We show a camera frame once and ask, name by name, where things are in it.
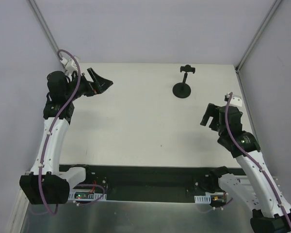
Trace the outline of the black phone stand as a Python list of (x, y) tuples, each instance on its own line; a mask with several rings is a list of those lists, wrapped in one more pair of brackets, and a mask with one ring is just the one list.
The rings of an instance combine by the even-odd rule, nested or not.
[(191, 88), (186, 83), (188, 73), (195, 74), (195, 67), (192, 67), (191, 65), (185, 65), (180, 67), (180, 72), (184, 72), (183, 80), (181, 83), (177, 83), (173, 86), (173, 94), (180, 99), (185, 99), (190, 96), (191, 94)]

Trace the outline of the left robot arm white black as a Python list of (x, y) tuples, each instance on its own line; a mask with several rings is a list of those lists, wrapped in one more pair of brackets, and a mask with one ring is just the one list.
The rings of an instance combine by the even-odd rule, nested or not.
[(92, 97), (104, 93), (113, 85), (88, 68), (92, 78), (72, 72), (68, 77), (62, 71), (54, 71), (47, 76), (47, 102), (43, 110), (44, 131), (37, 158), (28, 175), (22, 175), (19, 185), (30, 204), (65, 204), (70, 191), (79, 185), (89, 188), (93, 177), (83, 166), (73, 166), (60, 173), (59, 161), (65, 134), (74, 112), (73, 101), (82, 97)]

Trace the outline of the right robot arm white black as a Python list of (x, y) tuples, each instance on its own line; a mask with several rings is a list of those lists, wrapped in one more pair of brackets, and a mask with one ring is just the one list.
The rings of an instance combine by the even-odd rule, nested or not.
[(242, 112), (235, 106), (208, 104), (200, 124), (218, 132), (217, 142), (227, 149), (246, 174), (253, 191), (248, 191), (225, 167), (217, 167), (200, 183), (200, 188), (231, 195), (252, 213), (250, 225), (256, 233), (291, 232), (291, 205), (271, 176), (255, 137), (243, 130)]

